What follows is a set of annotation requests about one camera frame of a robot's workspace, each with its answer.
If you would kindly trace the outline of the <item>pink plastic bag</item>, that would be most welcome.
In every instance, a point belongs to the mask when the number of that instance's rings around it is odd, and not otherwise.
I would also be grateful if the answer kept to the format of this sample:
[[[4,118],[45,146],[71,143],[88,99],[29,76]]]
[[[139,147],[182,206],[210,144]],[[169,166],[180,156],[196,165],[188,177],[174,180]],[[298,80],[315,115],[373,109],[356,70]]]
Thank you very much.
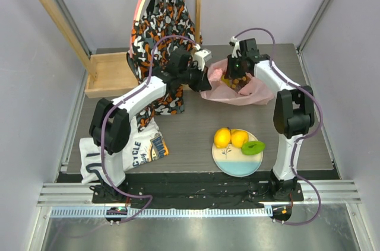
[[[209,66],[207,77],[211,84],[211,90],[201,92],[203,99],[235,106],[246,106],[250,104],[266,105],[274,98],[272,91],[251,74],[246,74],[242,85],[232,84],[232,80],[224,78],[226,69],[227,59]]]

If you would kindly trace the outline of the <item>orange fake fruit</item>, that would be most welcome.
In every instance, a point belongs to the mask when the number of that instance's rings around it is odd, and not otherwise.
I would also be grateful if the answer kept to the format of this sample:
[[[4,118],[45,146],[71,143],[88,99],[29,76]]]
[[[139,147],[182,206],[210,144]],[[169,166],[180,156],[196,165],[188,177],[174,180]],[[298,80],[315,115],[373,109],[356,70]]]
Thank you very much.
[[[232,129],[231,133],[231,143],[236,148],[242,148],[242,146],[249,141],[249,134],[247,131],[240,129]]]

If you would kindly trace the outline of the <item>wooden clothes rack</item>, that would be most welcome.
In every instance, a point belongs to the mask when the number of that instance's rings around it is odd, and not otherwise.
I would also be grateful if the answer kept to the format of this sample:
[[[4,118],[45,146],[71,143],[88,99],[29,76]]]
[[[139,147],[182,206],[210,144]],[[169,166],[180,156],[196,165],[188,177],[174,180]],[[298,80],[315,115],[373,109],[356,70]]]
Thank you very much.
[[[126,62],[125,52],[90,54],[84,42],[70,25],[69,18],[57,0],[39,0],[52,21],[72,47],[88,76],[85,77],[87,97],[111,97],[126,93],[137,81]]]

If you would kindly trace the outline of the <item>yellow fake lemon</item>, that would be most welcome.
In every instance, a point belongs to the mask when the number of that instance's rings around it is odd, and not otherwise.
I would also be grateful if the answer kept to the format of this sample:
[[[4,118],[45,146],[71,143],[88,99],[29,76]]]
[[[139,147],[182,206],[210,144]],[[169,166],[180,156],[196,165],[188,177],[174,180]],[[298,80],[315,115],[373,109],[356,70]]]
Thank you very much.
[[[231,132],[229,128],[220,128],[214,134],[213,139],[216,148],[226,148],[231,142]]]

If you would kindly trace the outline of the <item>green fake fruit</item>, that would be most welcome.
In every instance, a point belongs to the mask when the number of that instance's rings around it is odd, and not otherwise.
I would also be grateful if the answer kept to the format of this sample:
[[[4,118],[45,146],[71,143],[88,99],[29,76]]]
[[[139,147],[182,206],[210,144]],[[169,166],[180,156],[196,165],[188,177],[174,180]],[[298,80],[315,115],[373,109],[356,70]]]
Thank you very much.
[[[248,141],[242,145],[241,151],[244,155],[256,155],[264,149],[265,144],[262,141]]]

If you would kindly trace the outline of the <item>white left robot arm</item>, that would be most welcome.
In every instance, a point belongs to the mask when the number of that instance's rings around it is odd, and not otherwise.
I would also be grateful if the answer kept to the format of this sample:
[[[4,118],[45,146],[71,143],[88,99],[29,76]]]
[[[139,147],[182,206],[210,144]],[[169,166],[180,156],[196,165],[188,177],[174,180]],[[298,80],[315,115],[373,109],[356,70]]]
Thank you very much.
[[[193,54],[176,49],[166,66],[153,68],[149,80],[112,101],[102,98],[97,102],[89,133],[96,146],[100,147],[104,141],[100,167],[109,175],[105,176],[103,171],[96,174],[108,184],[105,194],[112,202],[122,202],[126,197],[126,187],[121,185],[125,180],[122,150],[130,138],[131,120],[143,108],[167,93],[174,93],[182,84],[196,92],[211,90],[205,65],[211,57],[208,49],[198,49]]]

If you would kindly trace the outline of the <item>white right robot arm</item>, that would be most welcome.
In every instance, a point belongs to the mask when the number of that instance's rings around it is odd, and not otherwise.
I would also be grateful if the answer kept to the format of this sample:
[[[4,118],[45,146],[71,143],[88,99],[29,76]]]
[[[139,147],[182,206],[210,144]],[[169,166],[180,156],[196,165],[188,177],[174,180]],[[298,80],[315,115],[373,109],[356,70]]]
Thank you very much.
[[[251,74],[276,95],[273,122],[279,143],[268,193],[280,201],[296,190],[296,166],[303,137],[315,123],[313,91],[309,86],[294,83],[269,55],[260,54],[254,38],[240,41],[232,37],[230,45],[233,51],[227,56],[227,77],[238,79]]]

